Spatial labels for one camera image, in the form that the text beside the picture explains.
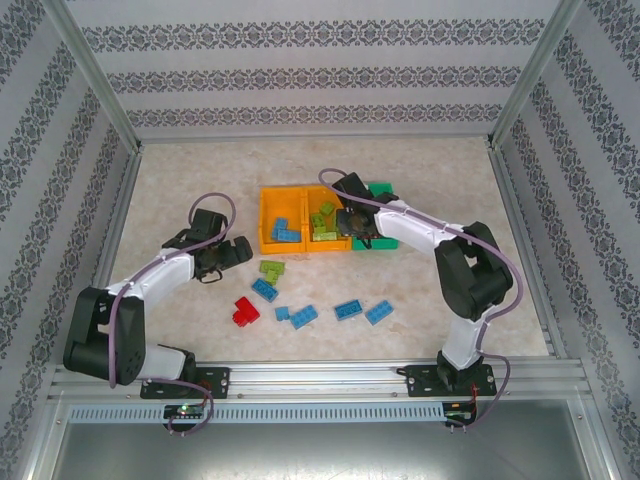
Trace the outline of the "yellow plastic bin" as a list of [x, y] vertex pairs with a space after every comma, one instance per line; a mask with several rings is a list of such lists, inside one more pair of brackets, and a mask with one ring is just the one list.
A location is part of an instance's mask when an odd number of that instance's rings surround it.
[[338, 235], [338, 239], [336, 241], [314, 242], [312, 240], [312, 234], [316, 232], [316, 230], [312, 228], [310, 215], [313, 213], [320, 213], [320, 206], [327, 201], [332, 202], [335, 205], [336, 210], [334, 214], [329, 217], [323, 216], [325, 223], [330, 217], [336, 217], [337, 211], [342, 208], [342, 204], [338, 196], [321, 185], [311, 185], [306, 188], [305, 215], [303, 217], [303, 238], [305, 240], [307, 251], [310, 253], [350, 251], [352, 248], [351, 238], [342, 236], [339, 231], [336, 232]]
[[[260, 190], [258, 240], [262, 255], [298, 254], [305, 251], [306, 207], [304, 192], [297, 186], [263, 187]], [[297, 233], [297, 242], [273, 236], [278, 219]]]

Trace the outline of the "green stacked lego piece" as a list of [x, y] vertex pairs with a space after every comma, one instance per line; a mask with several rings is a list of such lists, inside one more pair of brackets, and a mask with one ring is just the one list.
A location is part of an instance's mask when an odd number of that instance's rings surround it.
[[285, 263], [272, 260], [261, 260], [259, 272], [265, 276], [265, 281], [275, 286], [279, 278], [285, 273]]

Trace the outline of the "green plastic bin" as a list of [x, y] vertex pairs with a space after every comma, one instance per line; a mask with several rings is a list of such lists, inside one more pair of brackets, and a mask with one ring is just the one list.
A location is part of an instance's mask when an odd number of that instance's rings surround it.
[[[374, 196], [378, 196], [382, 193], [393, 194], [394, 190], [391, 183], [388, 182], [366, 182], [365, 185], [371, 191]], [[398, 248], [399, 242], [392, 238], [380, 237], [371, 240], [371, 247], [367, 248], [357, 238], [353, 239], [352, 250], [353, 251], [370, 251], [370, 250], [395, 250]]]

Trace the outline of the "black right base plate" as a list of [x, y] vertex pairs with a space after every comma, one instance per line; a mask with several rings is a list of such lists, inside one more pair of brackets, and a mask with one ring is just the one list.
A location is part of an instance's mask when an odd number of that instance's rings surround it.
[[436, 364], [413, 364], [397, 368], [406, 385], [409, 397], [491, 397], [497, 393], [497, 386], [490, 365], [481, 364], [470, 373], [455, 374], [455, 385], [445, 383], [438, 373]]

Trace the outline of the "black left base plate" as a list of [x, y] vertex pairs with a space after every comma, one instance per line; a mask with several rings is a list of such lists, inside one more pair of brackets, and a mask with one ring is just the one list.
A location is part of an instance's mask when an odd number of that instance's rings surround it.
[[192, 385], [197, 385], [206, 389], [214, 400], [226, 399], [230, 383], [230, 369], [226, 367], [195, 367], [183, 374], [179, 381], [187, 382], [189, 386], [145, 381], [140, 389], [140, 397], [145, 400], [203, 400], [205, 395], [192, 387]]

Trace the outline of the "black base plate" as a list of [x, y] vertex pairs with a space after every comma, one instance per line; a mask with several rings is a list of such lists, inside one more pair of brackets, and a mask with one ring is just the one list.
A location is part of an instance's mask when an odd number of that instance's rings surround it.
[[455, 385], [445, 383], [438, 373], [436, 364], [413, 364], [397, 368], [406, 385], [409, 397], [491, 397], [497, 393], [497, 386], [490, 365], [481, 364], [470, 373], [455, 374]]
[[205, 395], [192, 387], [192, 385], [197, 385], [206, 389], [214, 400], [226, 399], [230, 383], [230, 369], [226, 367], [195, 367], [183, 374], [179, 381], [187, 382], [189, 386], [145, 381], [140, 389], [140, 397], [145, 400], [203, 400]]

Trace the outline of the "aluminium frame post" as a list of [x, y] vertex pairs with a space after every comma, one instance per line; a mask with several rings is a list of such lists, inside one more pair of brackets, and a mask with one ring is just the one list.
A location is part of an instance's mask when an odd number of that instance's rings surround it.
[[489, 150], [494, 150], [506, 138], [511, 125], [520, 114], [529, 94], [550, 61], [553, 51], [582, 4], [583, 0], [559, 0], [512, 93], [501, 110], [493, 130], [487, 136], [486, 146]]
[[40, 1], [120, 137], [130, 151], [138, 153], [142, 142], [66, 2]]

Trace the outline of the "aluminium side profile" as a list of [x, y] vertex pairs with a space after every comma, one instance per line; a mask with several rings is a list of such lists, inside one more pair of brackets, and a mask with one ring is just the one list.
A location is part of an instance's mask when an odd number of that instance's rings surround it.
[[110, 216], [108, 229], [106, 230], [106, 236], [92, 280], [92, 285], [95, 287], [106, 287], [111, 279], [122, 232], [124, 230], [131, 198], [139, 173], [142, 155], [143, 148], [140, 148], [137, 152], [131, 155], [122, 177], [118, 197], [114, 204], [112, 215]]
[[488, 148], [488, 157], [518, 250], [523, 275], [526, 278], [527, 291], [535, 308], [547, 350], [558, 359], [568, 359], [569, 355], [562, 341], [553, 308], [538, 269], [524, 217], [520, 211], [518, 198], [508, 175], [507, 167], [501, 153], [492, 147]]

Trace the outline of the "aluminium mounting rail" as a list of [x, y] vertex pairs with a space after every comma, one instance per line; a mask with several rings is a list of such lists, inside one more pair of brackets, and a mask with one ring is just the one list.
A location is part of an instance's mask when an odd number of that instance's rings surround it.
[[[408, 399], [409, 380], [398, 362], [228, 362], [223, 384], [227, 400], [239, 402], [347, 402]], [[580, 360], [553, 357], [512, 359], [505, 400], [567, 399], [589, 395], [592, 388]], [[56, 368], [49, 400], [68, 403], [123, 403], [138, 400], [143, 382], [109, 387], [106, 381]]]

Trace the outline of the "aluminium back profile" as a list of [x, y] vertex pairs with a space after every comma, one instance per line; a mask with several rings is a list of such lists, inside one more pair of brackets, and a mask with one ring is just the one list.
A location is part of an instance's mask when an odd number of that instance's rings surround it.
[[319, 140], [383, 140], [383, 139], [466, 139], [480, 138], [490, 144], [491, 134], [479, 133], [312, 133], [312, 134], [265, 134], [265, 135], [235, 135], [235, 136], [200, 136], [200, 137], [158, 137], [141, 138], [141, 146], [168, 144], [213, 144], [239, 142], [283, 142], [283, 141], [319, 141]]

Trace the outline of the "large red lego piece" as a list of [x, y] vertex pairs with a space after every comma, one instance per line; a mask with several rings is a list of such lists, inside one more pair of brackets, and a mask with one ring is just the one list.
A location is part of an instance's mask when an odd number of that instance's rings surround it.
[[239, 298], [235, 302], [235, 307], [232, 320], [239, 327], [250, 325], [260, 317], [260, 312], [247, 297]]

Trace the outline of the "grey metal sheet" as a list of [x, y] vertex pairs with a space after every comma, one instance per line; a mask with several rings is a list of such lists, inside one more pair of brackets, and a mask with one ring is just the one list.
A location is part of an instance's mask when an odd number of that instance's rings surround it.
[[416, 414], [270, 423], [267, 404], [227, 403], [178, 439], [106, 408], [60, 407], [28, 480], [625, 480], [585, 401], [507, 401], [478, 425]]

